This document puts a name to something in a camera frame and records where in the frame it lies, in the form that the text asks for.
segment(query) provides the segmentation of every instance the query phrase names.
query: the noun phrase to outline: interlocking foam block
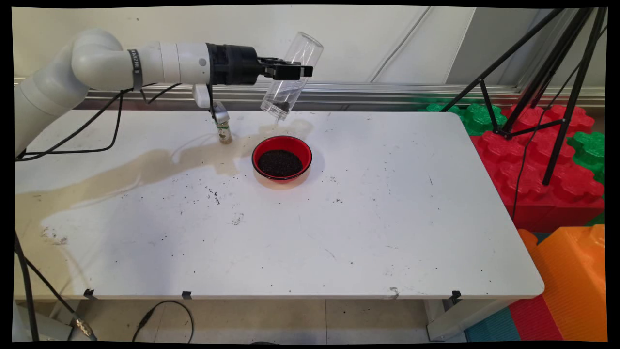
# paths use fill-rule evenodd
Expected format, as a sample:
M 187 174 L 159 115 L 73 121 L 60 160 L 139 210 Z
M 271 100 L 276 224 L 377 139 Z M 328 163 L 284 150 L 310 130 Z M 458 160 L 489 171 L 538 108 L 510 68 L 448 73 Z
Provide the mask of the interlocking foam block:
M 433 104 L 429 104 L 428 107 L 426 107 L 424 109 L 421 109 L 420 111 L 440 112 L 443 109 L 444 106 L 445 106 L 445 104 L 439 105 L 437 103 L 433 103 Z M 457 106 L 451 106 L 450 109 L 448 109 L 448 112 L 453 112 L 453 113 L 455 113 L 456 115 L 459 115 L 459 116 L 462 114 L 461 110 Z
M 513 104 L 506 111 L 506 114 L 504 114 L 506 115 L 506 118 L 512 115 L 512 112 L 515 111 L 515 108 L 516 108 L 516 104 Z M 544 109 L 541 107 L 534 107 L 534 108 L 526 107 L 525 109 L 523 109 L 523 111 L 521 112 L 521 114 L 519 115 L 515 123 L 512 125 L 512 132 L 521 131 L 521 130 L 528 129 L 530 127 L 534 127 L 538 125 L 538 120 L 540 120 L 543 110 Z M 547 116 L 547 113 L 545 113 L 545 115 L 542 117 L 541 125 L 546 124 L 548 122 L 551 122 L 551 119 Z M 519 138 L 527 139 L 528 136 L 520 135 Z
M 595 181 L 605 185 L 605 135 L 576 132 L 567 143 L 575 149 L 575 163 L 594 172 Z
M 508 306 L 521 340 L 563 340 L 543 295 Z
M 542 129 L 536 131 L 534 138 L 532 138 L 532 142 L 528 147 L 528 161 L 532 160 L 540 165 L 547 167 L 549 164 L 549 159 L 551 158 L 551 153 L 553 152 L 553 148 L 556 144 L 557 133 L 559 131 L 557 127 L 550 127 L 548 129 Z M 517 139 L 518 142 L 525 145 L 531 134 L 528 137 L 526 135 L 519 136 Z M 567 164 L 570 160 L 575 156 L 575 149 L 569 145 L 567 145 L 567 139 L 564 138 L 564 143 L 560 148 L 560 153 L 557 158 L 557 164 Z
M 506 123 L 506 117 L 502 115 L 502 110 L 497 106 L 491 106 L 497 124 L 503 126 Z M 485 131 L 493 129 L 491 116 L 485 104 L 471 104 L 463 112 L 461 120 L 469 135 L 482 135 Z
M 545 116 L 549 116 L 550 120 L 555 121 L 562 119 L 565 112 L 565 106 L 555 105 L 545 113 Z M 592 125 L 594 125 L 594 119 L 586 115 L 584 108 L 575 106 L 566 135 L 571 137 L 578 131 L 587 134 L 592 133 Z
M 605 225 L 559 228 L 533 251 L 564 340 L 607 342 Z
M 508 307 L 465 330 L 470 342 L 509 342 L 519 341 L 519 331 Z
M 575 149 L 566 144 L 560 149 L 550 185 L 543 186 L 557 131 L 538 132 L 528 147 L 521 175 L 515 226 L 546 233 L 561 226 L 583 226 L 604 211 L 605 202 L 600 196 L 605 189 L 594 180 L 590 170 L 575 164 L 572 160 Z M 491 131 L 472 141 L 506 210 L 512 215 L 525 146 Z
M 512 215 L 523 145 L 514 140 L 505 140 L 491 131 L 472 141 L 506 210 Z M 554 207 L 554 201 L 547 194 L 549 188 L 542 185 L 542 180 L 540 168 L 533 161 L 527 161 L 519 183 L 514 219 L 516 227 L 538 231 L 536 224 Z
M 575 163 L 557 165 L 550 187 L 554 207 L 536 224 L 537 232 L 553 232 L 562 226 L 582 227 L 605 211 L 605 187 L 585 167 Z

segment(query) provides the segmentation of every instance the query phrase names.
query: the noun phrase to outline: cable connector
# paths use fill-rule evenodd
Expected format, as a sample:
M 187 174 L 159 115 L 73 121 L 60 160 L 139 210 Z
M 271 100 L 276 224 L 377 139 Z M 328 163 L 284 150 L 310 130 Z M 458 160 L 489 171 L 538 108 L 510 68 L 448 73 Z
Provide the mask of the cable connector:
M 85 336 L 87 336 L 90 340 L 93 340 L 93 341 L 97 340 L 97 337 L 95 337 L 94 333 L 92 332 L 91 326 L 86 321 L 80 318 L 77 318 L 76 325 L 82 331 L 82 333 Z

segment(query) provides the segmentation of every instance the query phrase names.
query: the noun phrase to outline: bottle label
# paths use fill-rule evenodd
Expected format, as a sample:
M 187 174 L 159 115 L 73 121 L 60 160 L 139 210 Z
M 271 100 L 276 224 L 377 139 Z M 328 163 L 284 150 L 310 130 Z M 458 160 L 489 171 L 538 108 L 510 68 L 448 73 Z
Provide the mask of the bottle label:
M 217 125 L 217 128 L 218 128 L 220 141 L 224 142 L 231 138 L 231 131 L 228 125 Z

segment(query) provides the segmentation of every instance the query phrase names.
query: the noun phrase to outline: black tripod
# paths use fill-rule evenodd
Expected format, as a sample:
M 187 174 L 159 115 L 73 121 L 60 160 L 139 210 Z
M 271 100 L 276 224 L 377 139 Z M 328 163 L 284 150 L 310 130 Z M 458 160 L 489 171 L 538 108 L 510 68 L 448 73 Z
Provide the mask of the black tripod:
M 526 43 L 529 39 L 536 35 L 536 33 L 538 33 L 545 25 L 547 25 L 551 20 L 553 20 L 553 18 L 555 18 L 563 10 L 564 9 L 554 9 L 553 11 L 551 11 L 551 13 L 549 13 L 543 20 L 541 20 L 540 23 L 536 24 L 527 34 L 525 34 L 524 37 L 519 39 L 516 44 L 509 48 L 508 51 L 506 51 L 500 58 L 498 58 L 493 64 L 491 64 L 490 67 L 483 71 L 482 74 L 480 74 L 474 81 L 472 81 L 464 90 L 461 91 L 461 93 L 459 93 L 450 103 L 448 103 L 441 110 L 442 112 L 448 111 L 448 109 L 450 109 L 459 100 L 461 100 L 461 98 L 463 98 L 469 91 L 476 87 L 476 85 L 480 84 L 480 89 L 482 90 L 484 101 L 489 110 L 489 115 L 491 117 L 491 124 L 493 125 L 494 133 L 503 135 L 506 139 L 511 139 L 516 135 L 527 134 L 529 132 L 535 132 L 539 129 L 545 129 L 547 127 L 560 125 L 560 130 L 557 134 L 553 152 L 551 153 L 551 158 L 549 159 L 549 164 L 547 165 L 547 170 L 542 180 L 543 185 L 549 185 L 553 170 L 556 167 L 557 158 L 559 156 L 562 144 L 564 143 L 564 137 L 566 136 L 566 131 L 568 130 L 570 120 L 572 118 L 573 111 L 577 103 L 577 98 L 583 85 L 583 79 L 585 78 L 585 74 L 588 71 L 588 66 L 590 65 L 590 60 L 592 58 L 592 54 L 594 53 L 594 48 L 596 47 L 596 41 L 602 34 L 601 28 L 603 26 L 607 7 L 599 7 L 597 9 L 594 25 L 592 26 L 592 31 L 590 32 L 590 37 L 588 38 L 588 43 L 586 44 L 585 51 L 583 53 L 583 58 L 580 62 L 580 65 L 578 66 L 577 77 L 575 78 L 573 88 L 570 92 L 570 97 L 566 105 L 564 117 L 561 120 L 548 122 L 543 125 L 539 123 L 535 127 L 530 127 L 528 129 L 517 132 L 511 132 L 513 124 L 515 123 L 521 112 L 523 112 L 523 109 L 527 106 L 527 104 L 529 103 L 530 108 L 536 107 L 537 103 L 540 101 L 540 98 L 543 96 L 545 89 L 549 86 L 551 79 L 556 73 L 558 67 L 560 67 L 562 60 L 564 60 L 564 57 L 566 57 L 566 54 L 569 52 L 570 47 L 573 45 L 575 39 L 581 32 L 581 29 L 583 28 L 586 20 L 588 19 L 594 8 L 580 8 L 577 11 L 575 17 L 573 17 L 573 19 L 570 21 L 567 28 L 564 30 L 564 33 L 558 40 L 557 44 L 542 64 L 541 69 L 538 71 L 538 73 L 536 73 L 536 76 L 534 77 L 532 82 L 523 91 L 523 94 L 517 102 L 515 110 L 512 112 L 512 114 L 510 114 L 510 117 L 506 121 L 506 124 L 501 129 L 498 127 L 497 121 L 495 120 L 495 114 L 493 113 L 493 109 L 491 107 L 491 100 L 489 98 L 489 93 L 487 92 L 487 86 L 484 83 L 484 78 L 491 74 L 493 70 L 500 66 L 508 57 L 515 53 L 521 46 L 523 46 L 524 43 Z

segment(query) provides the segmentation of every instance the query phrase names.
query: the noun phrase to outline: table leg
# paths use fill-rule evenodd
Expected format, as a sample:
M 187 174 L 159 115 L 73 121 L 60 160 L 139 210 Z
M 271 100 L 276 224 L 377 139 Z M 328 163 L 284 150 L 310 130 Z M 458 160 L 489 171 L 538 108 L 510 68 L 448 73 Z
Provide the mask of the table leg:
M 446 312 L 439 314 L 441 300 L 425 301 L 428 316 L 428 339 L 442 342 L 509 306 L 517 299 L 461 299 Z

